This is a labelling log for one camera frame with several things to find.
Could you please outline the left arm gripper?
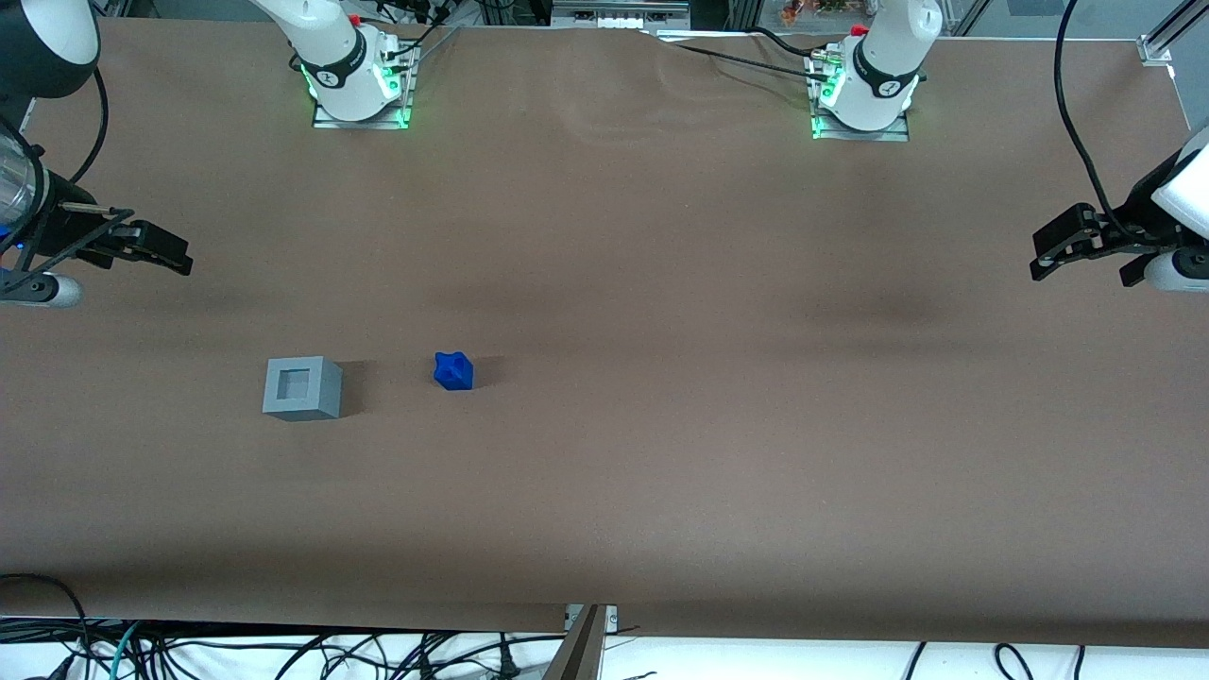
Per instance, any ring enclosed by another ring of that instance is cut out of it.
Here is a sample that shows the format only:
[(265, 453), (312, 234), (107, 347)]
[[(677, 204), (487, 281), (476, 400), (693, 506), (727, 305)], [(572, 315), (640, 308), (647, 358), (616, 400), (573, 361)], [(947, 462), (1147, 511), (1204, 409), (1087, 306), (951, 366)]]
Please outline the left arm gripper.
[(1070, 263), (1122, 253), (1139, 254), (1120, 267), (1122, 286), (1130, 288), (1144, 282), (1149, 263), (1159, 258), (1159, 253), (1182, 248), (1182, 227), (1152, 198), (1168, 179), (1167, 174), (1145, 175), (1134, 184), (1123, 204), (1110, 208), (1101, 180), (1093, 178), (1101, 212), (1098, 214), (1092, 204), (1076, 203), (1032, 234), (1032, 282), (1041, 282)]

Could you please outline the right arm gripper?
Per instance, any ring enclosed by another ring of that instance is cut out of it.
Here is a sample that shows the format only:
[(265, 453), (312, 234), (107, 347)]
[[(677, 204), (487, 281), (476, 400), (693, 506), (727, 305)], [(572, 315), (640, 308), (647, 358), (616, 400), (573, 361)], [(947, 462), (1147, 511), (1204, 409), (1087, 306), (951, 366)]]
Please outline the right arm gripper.
[[(117, 259), (128, 260), (125, 241), (112, 232), (125, 227), (135, 211), (81, 202), (60, 202), (34, 220), (21, 236), (25, 255), (54, 259), (79, 259), (110, 270)], [(168, 267), (181, 276), (193, 272), (189, 242), (151, 221), (132, 224), (132, 255), (138, 263)]]

